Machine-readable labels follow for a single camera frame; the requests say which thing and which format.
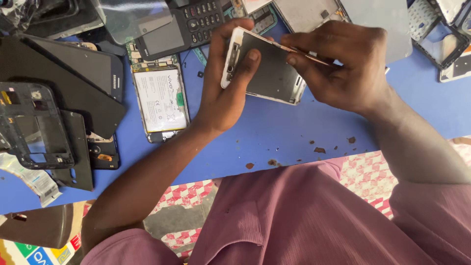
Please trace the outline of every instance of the maroon shirt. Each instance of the maroon shirt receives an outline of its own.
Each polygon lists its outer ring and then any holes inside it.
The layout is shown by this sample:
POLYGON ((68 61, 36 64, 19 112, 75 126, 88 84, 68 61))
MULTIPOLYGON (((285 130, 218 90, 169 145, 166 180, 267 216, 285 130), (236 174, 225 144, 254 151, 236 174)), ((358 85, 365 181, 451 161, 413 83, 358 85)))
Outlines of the maroon shirt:
MULTIPOLYGON (((189 260, 206 264, 470 264, 471 186, 400 182, 394 218, 338 183, 342 159, 223 179, 189 260)), ((83 265, 182 261, 146 231, 93 248, 83 265)))

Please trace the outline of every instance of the phone battery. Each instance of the phone battery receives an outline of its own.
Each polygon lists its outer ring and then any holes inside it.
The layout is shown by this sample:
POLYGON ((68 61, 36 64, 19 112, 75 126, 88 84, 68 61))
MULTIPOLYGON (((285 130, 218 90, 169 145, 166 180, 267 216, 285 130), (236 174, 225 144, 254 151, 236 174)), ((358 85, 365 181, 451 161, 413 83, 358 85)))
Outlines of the phone battery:
POLYGON ((185 95, 178 69, 135 72, 134 79, 147 134, 187 127, 185 95))

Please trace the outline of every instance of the green sticker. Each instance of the green sticker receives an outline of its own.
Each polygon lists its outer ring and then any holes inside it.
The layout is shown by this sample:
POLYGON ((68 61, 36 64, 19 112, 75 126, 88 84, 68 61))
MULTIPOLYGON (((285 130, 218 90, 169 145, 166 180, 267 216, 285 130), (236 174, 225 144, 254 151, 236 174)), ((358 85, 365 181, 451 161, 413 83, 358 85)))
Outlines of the green sticker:
POLYGON ((183 100, 183 92, 180 92, 180 93, 177 94, 177 105, 179 107, 185 105, 185 101, 183 100))
POLYGON ((31 254, 31 252, 35 251, 38 248, 37 246, 34 246, 34 245, 26 245, 26 244, 16 243, 16 242, 15 242, 15 245, 20 250, 21 254, 24 257, 27 257, 29 254, 31 254))

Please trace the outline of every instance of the keypad button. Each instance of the keypad button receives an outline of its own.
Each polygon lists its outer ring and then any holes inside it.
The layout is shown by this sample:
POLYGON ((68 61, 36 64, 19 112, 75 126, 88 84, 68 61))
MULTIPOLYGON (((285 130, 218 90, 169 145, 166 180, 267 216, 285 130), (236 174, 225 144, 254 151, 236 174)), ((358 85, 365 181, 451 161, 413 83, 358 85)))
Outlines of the keypad button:
POLYGON ((196 19, 190 19, 187 22, 188 29, 190 32, 195 32, 198 30, 198 20, 196 19))

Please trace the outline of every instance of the person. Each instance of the person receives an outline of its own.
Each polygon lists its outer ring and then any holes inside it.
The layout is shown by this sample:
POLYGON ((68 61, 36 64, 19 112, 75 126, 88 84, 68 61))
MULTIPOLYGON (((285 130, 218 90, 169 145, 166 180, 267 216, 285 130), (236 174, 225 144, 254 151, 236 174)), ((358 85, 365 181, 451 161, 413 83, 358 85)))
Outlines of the person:
MULTIPOLYGON (((234 19, 212 35, 191 125, 117 178, 84 217, 83 265, 182 264, 142 221, 191 159, 241 115, 261 53, 249 51, 221 88, 226 40, 237 26, 250 30, 253 22, 234 19)), ((392 220, 338 183, 338 159, 229 176, 190 265, 471 264, 470 170, 387 84, 386 35, 381 28, 331 21, 285 35, 281 43, 343 63, 326 70, 299 54, 286 59, 318 101, 371 123, 399 182, 390 198, 392 220)))

